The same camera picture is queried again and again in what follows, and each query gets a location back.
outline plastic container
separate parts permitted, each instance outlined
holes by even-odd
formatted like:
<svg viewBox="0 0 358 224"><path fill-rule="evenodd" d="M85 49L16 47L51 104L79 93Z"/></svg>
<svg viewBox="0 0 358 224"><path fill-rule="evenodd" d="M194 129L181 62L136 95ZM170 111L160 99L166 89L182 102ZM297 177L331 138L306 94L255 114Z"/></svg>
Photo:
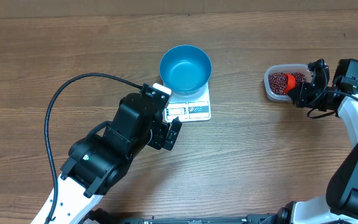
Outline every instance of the plastic container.
<svg viewBox="0 0 358 224"><path fill-rule="evenodd" d="M306 81L311 81L311 75L313 72L308 70L307 65L303 64L286 64L286 65L274 65L271 66L266 72L264 77L265 82L265 89L267 98L274 102L291 102L291 98L287 95L277 95L272 92L269 85L269 75L276 73L276 72L283 72L283 73L291 73L291 72L300 72L306 76Z"/></svg>

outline white scale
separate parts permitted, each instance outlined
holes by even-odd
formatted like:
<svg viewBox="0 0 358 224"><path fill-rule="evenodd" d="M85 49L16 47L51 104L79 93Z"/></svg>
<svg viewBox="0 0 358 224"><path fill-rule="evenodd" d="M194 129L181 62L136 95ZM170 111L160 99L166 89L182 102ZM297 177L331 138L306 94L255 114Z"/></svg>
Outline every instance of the white scale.
<svg viewBox="0 0 358 224"><path fill-rule="evenodd" d="M208 83L192 95L173 93L164 110L164 115L166 122L169 123L177 117L181 122L209 121L211 119L211 101L209 100Z"/></svg>

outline black cable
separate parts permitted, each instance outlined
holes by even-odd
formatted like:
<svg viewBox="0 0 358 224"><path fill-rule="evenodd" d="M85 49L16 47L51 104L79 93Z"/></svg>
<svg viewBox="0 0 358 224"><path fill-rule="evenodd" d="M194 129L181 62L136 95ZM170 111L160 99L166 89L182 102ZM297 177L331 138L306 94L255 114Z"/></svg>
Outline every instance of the black cable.
<svg viewBox="0 0 358 224"><path fill-rule="evenodd" d="M48 154L48 159L49 159L49 165L50 165L50 170L52 172L52 178L53 178L53 201L52 201L52 207L50 208L50 212L48 214L48 217L45 221L45 224L48 224L53 217L53 213L55 212L56 209L56 204L57 204L57 195L58 195L58 186L57 186L57 175L56 175L56 169L55 169L55 164L53 163L53 157L52 157L52 151L50 149L50 143L49 143L49 116L50 116L50 112L52 111L52 107L53 104L55 103L57 96L64 90L64 88L66 88L69 84L85 78L85 77L104 77L104 78L110 78L113 80L117 80L120 81L122 83L128 84L130 86L133 86L135 88L138 89L142 89L142 86L140 85L136 85L135 83L129 82L127 80L123 80L121 78L112 76L112 75L107 75L107 74L103 74L103 73L87 73L87 74L82 74L82 75L78 75L77 77L72 78L71 80L68 80L67 82L65 82L54 94L54 96L52 97L52 99L50 100L48 109L47 109L47 114L45 115L45 124L44 124L44 136L45 136L45 145L47 147L47 154Z"/></svg>
<svg viewBox="0 0 358 224"><path fill-rule="evenodd" d="M343 76L343 75L338 75L338 76L333 80L332 86L334 86L334 85L336 84L336 82L338 82L338 80L339 80L340 78L344 78L344 76Z"/></svg>
<svg viewBox="0 0 358 224"><path fill-rule="evenodd" d="M307 113L307 117L310 118L310 119L319 119L319 118L323 118L323 117L326 117L326 116L330 116L330 115L333 115L335 113L335 111L331 111L331 112L328 112L328 113L325 113L325 114L322 114L322 115L318 115L318 116L313 116L311 117L310 114L311 112L313 112L316 108L313 108L311 110L309 110L309 112Z"/></svg>
<svg viewBox="0 0 358 224"><path fill-rule="evenodd" d="M92 136L94 136L95 134L97 134L98 132L100 132L100 130L102 130L103 128L107 127L109 124L111 123L111 121L103 121L102 123L98 124L96 127L94 127L87 135L87 138L91 138Z"/></svg>
<svg viewBox="0 0 358 224"><path fill-rule="evenodd" d="M334 90L323 90L321 93L335 93L335 94L339 94L339 95L344 95L344 96L347 96L349 98L352 98L353 100L356 100L358 102L358 98L353 96L353 95L350 95L348 93L344 93L344 92L340 92L340 91L334 91Z"/></svg>

